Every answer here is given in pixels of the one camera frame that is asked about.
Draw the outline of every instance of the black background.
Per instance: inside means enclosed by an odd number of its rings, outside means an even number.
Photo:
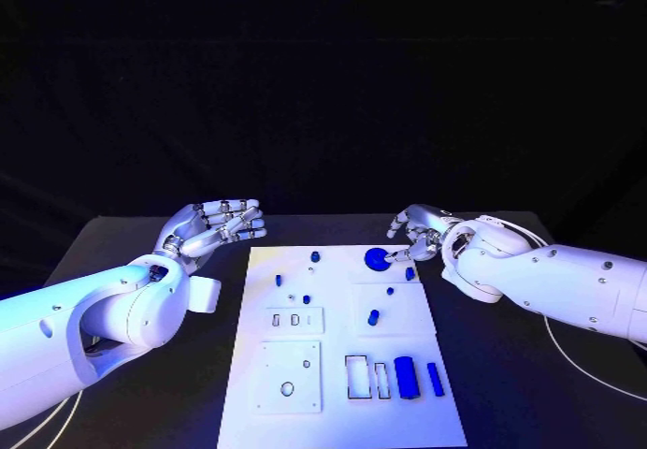
[[[233,197],[531,210],[644,257],[644,3],[377,3],[2,0],[4,296],[95,215]]]

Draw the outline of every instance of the table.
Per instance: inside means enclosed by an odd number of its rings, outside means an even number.
[[[488,214],[549,237],[530,212]],[[468,219],[478,213],[456,215]],[[216,313],[188,312],[170,343],[85,390],[54,447],[216,447],[249,247],[406,243],[403,236],[386,239],[390,214],[263,218],[268,236],[217,249],[197,272],[221,281]],[[47,284],[125,265],[148,253],[165,220],[90,220]],[[469,447],[644,447],[647,402],[573,368],[553,347],[541,316],[505,299],[492,305],[468,299],[441,279],[441,269],[439,258],[417,264]],[[559,323],[553,333],[589,372],[647,396],[645,354],[625,340]],[[72,403],[23,448],[47,446]],[[0,448],[20,440],[47,414],[0,432]]]

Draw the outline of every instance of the robotic hand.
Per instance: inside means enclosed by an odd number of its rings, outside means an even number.
[[[0,301],[0,430],[161,346],[187,310],[214,311],[219,281],[188,276],[220,245],[265,235],[260,216],[253,199],[188,205],[152,254]]]
[[[442,278],[468,297],[492,303],[505,295],[520,307],[554,320],[647,341],[644,262],[547,245],[513,223],[487,215],[464,221],[426,205],[413,204],[397,214],[389,238],[403,223],[413,243],[386,256],[389,263],[428,260],[439,251]]]

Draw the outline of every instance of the circular hole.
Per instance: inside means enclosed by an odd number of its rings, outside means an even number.
[[[285,382],[281,385],[281,394],[288,397],[294,393],[294,385],[291,382]]]

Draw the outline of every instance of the peg board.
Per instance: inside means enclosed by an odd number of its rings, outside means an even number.
[[[370,270],[364,265],[364,252],[370,248],[366,245],[252,248],[219,448],[466,446],[425,289],[417,275],[409,282],[404,278],[406,267],[415,269],[415,265],[400,262],[386,271]],[[404,247],[381,248],[392,252]],[[318,263],[309,261],[312,251],[321,255]],[[282,276],[281,287],[275,283],[276,274]],[[392,296],[386,296],[389,287],[394,289]],[[308,305],[302,304],[304,295],[311,298]],[[374,308],[386,310],[374,332],[364,328],[367,315],[358,316],[370,307],[370,296],[377,304]],[[416,313],[399,311],[397,303]],[[276,335],[266,309],[307,307],[322,308],[322,333],[291,334],[286,330]],[[321,409],[317,413],[259,414],[255,411],[262,343],[278,341],[319,343]],[[367,356],[371,399],[347,399],[345,355]],[[413,358],[420,397],[412,400],[400,399],[397,391],[393,359],[400,355]],[[390,399],[377,399],[374,363],[380,362],[386,363]],[[433,396],[428,362],[436,364],[445,388],[439,398]]]

